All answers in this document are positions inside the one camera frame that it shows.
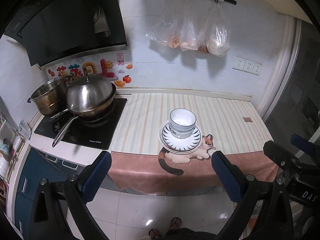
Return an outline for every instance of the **striped tablecloth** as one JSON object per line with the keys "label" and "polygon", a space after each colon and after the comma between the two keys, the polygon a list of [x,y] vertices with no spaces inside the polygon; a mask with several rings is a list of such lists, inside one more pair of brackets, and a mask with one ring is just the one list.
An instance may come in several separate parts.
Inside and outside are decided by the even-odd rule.
{"label": "striped tablecloth", "polygon": [[115,152],[158,155],[161,149],[159,128],[176,108],[192,111],[202,134],[212,134],[215,147],[224,154],[262,151],[264,143],[272,140],[250,102],[180,94],[141,93],[133,94],[126,103],[110,149]]}

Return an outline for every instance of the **blue gripper pad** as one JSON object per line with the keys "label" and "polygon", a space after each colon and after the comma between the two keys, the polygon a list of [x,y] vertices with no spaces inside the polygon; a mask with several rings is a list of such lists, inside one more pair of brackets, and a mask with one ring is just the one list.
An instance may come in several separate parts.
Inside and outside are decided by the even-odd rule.
{"label": "blue gripper pad", "polygon": [[211,165],[230,200],[239,204],[246,187],[244,174],[237,166],[232,165],[221,151],[212,154]]}
{"label": "blue gripper pad", "polygon": [[302,150],[307,155],[313,156],[315,154],[315,146],[313,143],[307,141],[297,134],[293,134],[290,138],[290,143],[297,147],[299,150]]}
{"label": "blue gripper pad", "polygon": [[87,179],[84,183],[82,183],[81,187],[83,203],[88,203],[94,199],[102,181],[110,170],[111,163],[111,154],[107,151],[103,151],[96,158],[96,160],[89,165],[90,167],[87,166],[89,167],[87,171],[85,171],[87,167],[83,170],[83,172],[87,172],[87,174],[84,173],[84,176],[87,177]]}

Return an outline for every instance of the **black glass cooktop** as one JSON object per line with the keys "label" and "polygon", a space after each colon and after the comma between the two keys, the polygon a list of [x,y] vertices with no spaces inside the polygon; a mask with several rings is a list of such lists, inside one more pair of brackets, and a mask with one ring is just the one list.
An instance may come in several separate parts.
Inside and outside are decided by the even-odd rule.
{"label": "black glass cooktop", "polygon": [[[78,118],[70,125],[62,141],[101,150],[109,149],[113,133],[115,132],[127,99],[115,98],[113,102],[114,108],[107,116],[108,120],[102,126],[94,128],[87,127],[80,118]],[[73,116],[72,113],[66,112],[61,117],[49,122],[46,121],[50,118],[45,116],[34,133],[54,139],[58,131]]]}

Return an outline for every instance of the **stove knob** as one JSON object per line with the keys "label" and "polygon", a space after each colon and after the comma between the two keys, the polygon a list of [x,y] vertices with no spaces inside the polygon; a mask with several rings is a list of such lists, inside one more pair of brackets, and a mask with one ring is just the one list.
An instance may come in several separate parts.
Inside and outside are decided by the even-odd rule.
{"label": "stove knob", "polygon": [[57,129],[57,130],[61,129],[61,125],[60,125],[59,122],[56,122],[56,123],[54,124],[54,127],[55,127],[55,129]]}

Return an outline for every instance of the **white outlet panel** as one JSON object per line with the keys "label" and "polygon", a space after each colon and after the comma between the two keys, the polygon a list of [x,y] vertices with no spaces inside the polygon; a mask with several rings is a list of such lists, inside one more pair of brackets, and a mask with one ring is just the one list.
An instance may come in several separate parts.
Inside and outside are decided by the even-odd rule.
{"label": "white outlet panel", "polygon": [[245,62],[245,59],[244,58],[240,58],[240,57],[235,57],[235,60],[233,62],[233,66],[232,68],[233,69],[238,69],[238,70],[243,70],[244,68],[244,62]]}
{"label": "white outlet panel", "polygon": [[262,67],[261,64],[254,63],[253,70],[251,73],[259,76],[259,72],[261,70],[261,67]]}
{"label": "white outlet panel", "polygon": [[253,70],[253,66],[254,66],[254,62],[246,59],[244,62],[244,68],[242,71],[251,73]]}

